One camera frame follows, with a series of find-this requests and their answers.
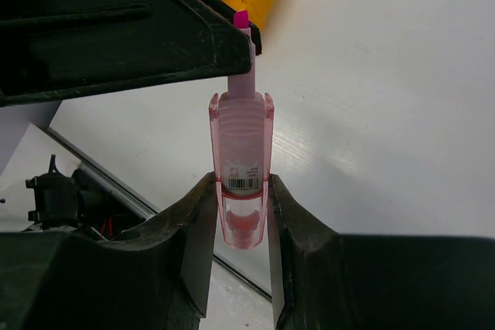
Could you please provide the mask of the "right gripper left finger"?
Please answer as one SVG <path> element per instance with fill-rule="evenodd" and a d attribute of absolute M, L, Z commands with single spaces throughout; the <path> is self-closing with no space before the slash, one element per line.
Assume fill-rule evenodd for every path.
<path fill-rule="evenodd" d="M 217 225 L 208 173 L 112 241 L 1 235 L 3 329 L 196 329 L 206 316 Z"/>

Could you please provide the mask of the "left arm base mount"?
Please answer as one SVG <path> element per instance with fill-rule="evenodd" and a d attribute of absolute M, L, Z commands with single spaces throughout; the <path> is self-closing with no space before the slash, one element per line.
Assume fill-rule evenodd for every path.
<path fill-rule="evenodd" d="M 26 232 L 62 231 L 112 241 L 157 214 L 67 146 L 48 139 L 58 148 L 49 152 L 47 170 L 25 180 L 34 198 Z"/>

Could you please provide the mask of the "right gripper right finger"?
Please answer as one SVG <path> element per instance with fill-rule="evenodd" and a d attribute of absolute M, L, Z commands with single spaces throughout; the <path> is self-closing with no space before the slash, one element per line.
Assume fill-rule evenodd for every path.
<path fill-rule="evenodd" d="M 337 233 L 268 183 L 277 329 L 492 329 L 494 241 Z"/>

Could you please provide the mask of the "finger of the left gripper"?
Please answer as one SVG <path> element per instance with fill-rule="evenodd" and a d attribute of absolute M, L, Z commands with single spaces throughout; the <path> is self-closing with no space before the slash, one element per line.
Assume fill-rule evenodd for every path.
<path fill-rule="evenodd" d="M 221 0 L 1 0 L 1 104 L 238 75 L 261 51 Z"/>

